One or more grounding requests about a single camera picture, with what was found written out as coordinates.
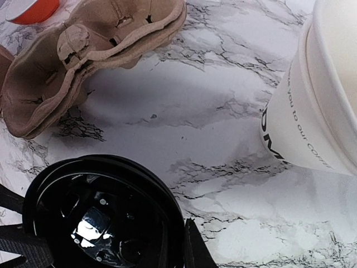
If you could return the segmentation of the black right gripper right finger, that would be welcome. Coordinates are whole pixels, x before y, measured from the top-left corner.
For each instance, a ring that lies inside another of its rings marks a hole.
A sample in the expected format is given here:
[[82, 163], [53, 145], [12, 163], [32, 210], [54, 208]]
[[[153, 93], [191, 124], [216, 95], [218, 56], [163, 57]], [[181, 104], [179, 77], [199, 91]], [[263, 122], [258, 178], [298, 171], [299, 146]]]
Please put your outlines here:
[[184, 234], [185, 268], [217, 268], [194, 220], [187, 219]]

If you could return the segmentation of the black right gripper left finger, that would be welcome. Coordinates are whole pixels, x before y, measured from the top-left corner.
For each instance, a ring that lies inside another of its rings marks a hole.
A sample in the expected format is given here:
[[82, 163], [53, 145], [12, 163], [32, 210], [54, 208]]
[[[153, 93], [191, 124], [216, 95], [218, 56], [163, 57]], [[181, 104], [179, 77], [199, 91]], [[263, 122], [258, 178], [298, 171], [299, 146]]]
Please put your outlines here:
[[[1, 207], [22, 213], [24, 197], [1, 185]], [[54, 258], [45, 239], [25, 233], [22, 224], [1, 226], [1, 251], [15, 253], [15, 259], [1, 267], [50, 267]]]

